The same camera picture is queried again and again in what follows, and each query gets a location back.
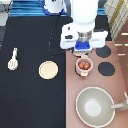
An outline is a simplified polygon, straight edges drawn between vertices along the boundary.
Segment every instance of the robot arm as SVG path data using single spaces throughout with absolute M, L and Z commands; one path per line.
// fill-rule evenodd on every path
M 70 0 L 72 23 L 62 27 L 60 47 L 89 53 L 105 45 L 107 31 L 94 32 L 99 0 Z

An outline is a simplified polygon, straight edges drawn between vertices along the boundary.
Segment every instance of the white bowl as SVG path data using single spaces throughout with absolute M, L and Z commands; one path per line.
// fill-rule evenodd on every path
M 83 89 L 76 98 L 76 111 L 80 119 L 91 127 L 105 127 L 115 116 L 112 97 L 98 87 Z

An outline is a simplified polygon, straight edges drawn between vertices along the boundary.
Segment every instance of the cup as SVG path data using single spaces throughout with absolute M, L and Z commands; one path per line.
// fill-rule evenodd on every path
M 77 74 L 79 74 L 80 76 L 88 76 L 89 72 L 93 68 L 93 62 L 91 61 L 91 59 L 88 58 L 87 55 L 82 55 L 81 58 L 79 58 L 76 61 L 75 67 L 76 67 Z

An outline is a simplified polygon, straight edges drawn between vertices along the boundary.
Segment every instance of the blue object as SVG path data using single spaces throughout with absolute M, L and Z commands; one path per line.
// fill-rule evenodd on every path
M 85 41 L 85 42 L 77 41 L 75 45 L 75 49 L 77 50 L 90 49 L 89 42 L 88 41 Z
M 46 15 L 59 15 L 60 13 L 50 13 L 48 11 L 48 9 L 44 9 L 43 8 L 43 12 L 46 14 Z
M 97 10 L 98 15 L 106 15 L 105 9 L 99 8 Z M 12 4 L 12 10 L 10 12 L 11 17 L 16 16 L 48 16 L 48 12 L 44 13 L 44 0 L 14 0 Z

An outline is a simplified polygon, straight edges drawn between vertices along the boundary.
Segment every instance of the black cloth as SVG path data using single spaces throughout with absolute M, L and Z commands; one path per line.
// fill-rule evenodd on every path
M 108 18 L 106 15 L 97 15 L 95 20 L 95 30 L 108 31 L 108 36 L 106 37 L 106 41 L 112 41 Z
M 4 34 L 5 34 L 5 29 L 6 29 L 5 26 L 0 26 L 0 42 L 3 41 Z
M 59 19 L 49 53 L 56 19 L 57 16 L 7 20 L 0 51 L 0 128 L 66 128 L 66 56 L 65 52 L 54 57 L 49 54 L 62 51 L 61 29 L 72 20 L 65 16 Z M 7 63 L 14 47 L 18 48 L 19 67 L 10 71 Z M 52 80 L 44 80 L 38 74 L 44 61 L 58 65 L 58 75 Z

